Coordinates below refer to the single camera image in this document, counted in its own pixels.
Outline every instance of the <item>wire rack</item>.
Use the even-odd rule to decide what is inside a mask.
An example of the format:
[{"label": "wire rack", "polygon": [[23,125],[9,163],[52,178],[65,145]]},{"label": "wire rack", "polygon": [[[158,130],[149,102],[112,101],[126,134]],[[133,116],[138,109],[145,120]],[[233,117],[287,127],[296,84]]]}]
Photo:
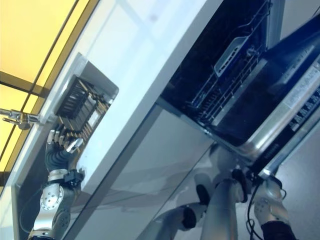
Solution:
[{"label": "wire rack", "polygon": [[197,116],[197,120],[202,123],[211,123],[215,117],[226,106],[228,101],[234,96],[237,90],[242,86],[246,78],[255,68],[260,60],[260,56],[263,50],[263,46],[260,45],[257,50],[251,52],[250,56],[241,59],[242,69],[238,71],[238,67],[235,67],[233,71],[230,71],[227,78],[227,83],[219,83],[219,78],[214,78],[214,84],[206,93],[206,99],[202,101],[200,112]]},{"label": "wire rack", "polygon": [[[221,84],[219,84],[220,81],[229,82],[229,85],[233,86],[232,92],[235,90],[234,88],[236,86],[239,87],[241,83],[237,83],[235,81],[243,81],[243,75],[250,73],[253,69],[253,65],[257,62],[257,57],[259,57],[261,54],[261,51],[264,51],[263,46],[259,42],[258,44],[254,43],[257,29],[259,29],[259,26],[263,22],[263,20],[268,16],[269,10],[271,8],[271,4],[268,0],[264,1],[263,4],[260,6],[260,8],[257,10],[257,12],[252,16],[251,20],[246,23],[242,24],[235,29],[233,29],[228,37],[226,38],[225,42],[230,39],[230,37],[236,35],[236,38],[239,36],[246,36],[245,42],[241,46],[237,46],[236,48],[241,48],[237,52],[232,49],[230,51],[231,56],[228,58],[230,60],[226,60],[227,66],[224,64],[223,74],[217,74],[217,64],[215,66],[211,66],[212,68],[212,74],[209,76],[207,81],[202,85],[200,90],[196,93],[194,98],[191,101],[188,101],[188,105],[190,108],[193,109],[203,109],[206,110],[205,113],[201,113],[200,116],[207,116],[208,113],[213,113],[211,110],[208,111],[206,107],[211,106],[211,102],[214,102],[215,100],[219,99],[221,101],[221,98],[219,95],[221,95],[222,98],[226,98],[226,95],[229,93],[226,93],[221,88]],[[240,61],[247,61],[247,64],[244,66],[245,69],[241,70],[236,77],[228,77],[230,75],[230,69],[234,68],[235,65]]]}]

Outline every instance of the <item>dishwasher rack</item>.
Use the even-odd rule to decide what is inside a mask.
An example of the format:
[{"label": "dishwasher rack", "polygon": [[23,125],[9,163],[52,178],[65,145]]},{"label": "dishwasher rack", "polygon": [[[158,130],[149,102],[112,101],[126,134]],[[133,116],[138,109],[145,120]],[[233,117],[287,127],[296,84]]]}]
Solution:
[{"label": "dishwasher rack", "polygon": [[224,0],[161,97],[211,128],[267,50],[271,7],[269,0]]}]

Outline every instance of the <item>dishwasher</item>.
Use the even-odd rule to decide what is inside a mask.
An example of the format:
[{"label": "dishwasher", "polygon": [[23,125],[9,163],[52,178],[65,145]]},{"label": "dishwasher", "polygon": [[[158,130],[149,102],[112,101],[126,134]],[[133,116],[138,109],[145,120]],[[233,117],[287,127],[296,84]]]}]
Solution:
[{"label": "dishwasher", "polygon": [[224,0],[157,101],[268,177],[320,119],[320,16],[270,47],[269,0]]}]

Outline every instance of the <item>glass panel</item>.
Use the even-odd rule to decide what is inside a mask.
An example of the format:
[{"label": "glass panel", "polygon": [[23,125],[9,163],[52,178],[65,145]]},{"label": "glass panel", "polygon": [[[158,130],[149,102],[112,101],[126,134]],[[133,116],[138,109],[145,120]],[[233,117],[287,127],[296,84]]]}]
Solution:
[{"label": "glass panel", "polygon": [[[0,108],[7,109],[7,110],[14,109],[19,111],[23,106],[27,95],[28,94],[26,92],[0,84]],[[5,147],[5,144],[7,142],[7,139],[9,137],[12,127],[13,125],[11,123],[8,123],[2,120],[0,121],[0,153],[2,153]],[[4,159],[4,156],[2,157],[2,159],[0,159],[0,172],[3,171],[4,167],[7,164],[7,161],[8,160]]]},{"label": "glass panel", "polygon": [[80,18],[82,12],[84,11],[87,3],[89,0],[80,0],[75,9],[73,10],[72,15],[70,16],[67,24],[65,25],[64,30],[62,31],[48,61],[46,62],[46,65],[43,69],[43,71],[41,72],[41,75],[38,79],[38,81],[36,82],[37,85],[39,86],[44,86],[50,73],[51,70],[53,69],[62,49],[64,48],[72,30],[74,29],[75,25],[78,22],[78,19]]},{"label": "glass panel", "polygon": [[0,70],[33,82],[74,1],[0,1]]}]

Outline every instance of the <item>gray floor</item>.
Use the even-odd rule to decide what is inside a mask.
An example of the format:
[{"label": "gray floor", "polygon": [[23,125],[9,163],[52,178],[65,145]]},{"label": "gray floor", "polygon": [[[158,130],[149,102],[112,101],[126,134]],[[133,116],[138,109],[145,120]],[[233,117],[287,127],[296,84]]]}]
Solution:
[{"label": "gray floor", "polygon": [[[287,197],[283,204],[288,209],[289,219],[293,232],[298,239],[320,239],[320,126],[308,136],[307,141],[301,144],[296,151],[280,166],[276,176],[282,181],[283,188],[287,191]],[[166,202],[158,215],[165,211],[198,200],[195,188],[197,182],[219,181],[223,170],[234,168],[236,157],[224,149],[218,147],[208,151],[197,163],[195,168],[177,188],[175,193]],[[249,234],[246,229],[246,212],[248,203],[238,203],[237,223],[238,240],[248,240]],[[188,231],[179,231],[175,240],[200,239],[203,221],[198,222],[196,228]],[[255,230],[262,236],[258,222]]]}]

